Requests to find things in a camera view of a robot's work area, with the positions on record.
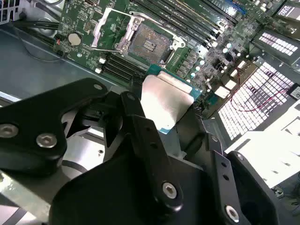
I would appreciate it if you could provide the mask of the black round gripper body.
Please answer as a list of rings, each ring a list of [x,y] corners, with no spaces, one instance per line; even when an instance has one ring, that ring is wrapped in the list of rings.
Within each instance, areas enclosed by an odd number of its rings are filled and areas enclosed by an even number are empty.
[[[209,168],[164,149],[119,151],[55,196],[52,225],[222,225]]]

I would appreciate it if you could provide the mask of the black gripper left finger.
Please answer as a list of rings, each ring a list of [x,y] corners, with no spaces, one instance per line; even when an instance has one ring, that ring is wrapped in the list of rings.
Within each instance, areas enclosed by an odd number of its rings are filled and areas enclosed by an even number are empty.
[[[67,185],[54,206],[99,206],[104,199],[137,202],[176,213],[183,194],[154,122],[132,92],[116,94],[84,78],[15,102],[0,111],[0,166],[33,175],[57,170],[67,139],[103,126],[110,158]]]

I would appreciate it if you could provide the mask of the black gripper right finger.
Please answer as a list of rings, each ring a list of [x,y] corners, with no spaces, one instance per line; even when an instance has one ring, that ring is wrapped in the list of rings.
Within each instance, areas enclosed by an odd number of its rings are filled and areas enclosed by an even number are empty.
[[[216,136],[189,107],[176,124],[185,160],[205,172],[205,193],[216,225],[278,225],[278,202],[250,163],[236,152],[224,154]]]

